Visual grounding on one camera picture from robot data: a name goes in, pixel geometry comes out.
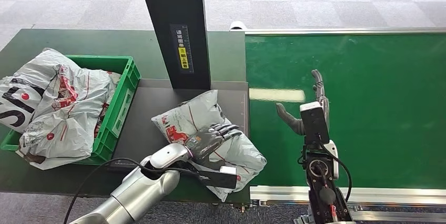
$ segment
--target green plastic crate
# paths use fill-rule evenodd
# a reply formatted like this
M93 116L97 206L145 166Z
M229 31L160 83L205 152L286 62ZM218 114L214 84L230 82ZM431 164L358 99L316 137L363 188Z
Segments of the green plastic crate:
M88 69L102 69L122 75L115 94L107 109L97 137L93 143L92 155L76 164L100 165L112 158L116 142L123 128L141 74L129 56L86 56L68 55L78 66ZM11 130L3 139L2 150L16 151L22 134Z

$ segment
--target black vertical post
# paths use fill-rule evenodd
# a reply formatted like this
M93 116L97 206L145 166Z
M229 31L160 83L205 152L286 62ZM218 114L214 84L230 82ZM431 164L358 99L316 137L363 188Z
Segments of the black vertical post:
M210 89L204 0L146 0L175 89Z

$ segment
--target yellow label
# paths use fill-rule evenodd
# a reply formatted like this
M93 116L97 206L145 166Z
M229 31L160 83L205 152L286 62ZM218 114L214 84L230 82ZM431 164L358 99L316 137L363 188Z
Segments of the yellow label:
M189 69L189 63L187 62L186 48L179 47L178 52L180 54L181 67L183 69Z

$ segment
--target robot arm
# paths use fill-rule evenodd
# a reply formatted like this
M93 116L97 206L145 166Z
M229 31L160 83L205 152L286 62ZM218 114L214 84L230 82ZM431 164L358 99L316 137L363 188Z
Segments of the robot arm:
M303 135L305 141L300 164L306 171L306 180L310 187L310 215L305 219L301 218L299 223L354 223L346 200L334 183L339 178L339 164L343 163L340 163L336 145L328 134L329 103L322 76L317 70L312 70L311 73L316 81L313 86L316 101L300 106L300 119L286 112L282 104L276 104L279 117L296 134Z
M193 160L200 164L211 164L209 155L226 140L241 132L238 126L213 125L197 132L188 138L185 145L169 144L151 156L144 158L141 165L149 170L169 167L187 167L187 161ZM227 187L234 189L237 182L235 174L221 172L198 171L188 166L204 185ZM122 184L116 188L104 203L87 215L70 224L130 224L140 220L164 196L171 193L178 185L180 172L167 170L165 172L150 172L140 167L131 171Z

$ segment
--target white plastic bag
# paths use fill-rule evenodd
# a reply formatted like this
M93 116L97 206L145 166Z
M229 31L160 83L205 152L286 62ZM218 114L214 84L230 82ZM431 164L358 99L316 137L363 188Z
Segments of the white plastic bag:
M16 71L0 81L0 123L23 133L49 82L61 64L69 60L53 49L44 49Z
M50 169L91 155L94 129L114 85L103 70L60 65L19 140L17 153L39 169Z
M166 139L184 144L184 141L199 129L216 123L230 123L217 104L217 90L207 91L183 105L169 110L151 120L161 130ZM224 142L209 156L210 161L224 160L226 166L236 168L237 184L235 189L208 186L222 202L231 192L242 190L258 175L266 165L266 158L257 150L244 134ZM214 171L207 167L192 164L199 170Z
M223 123L225 118L217 105L217 90L211 90L151 120L169 143L184 144L198 129Z

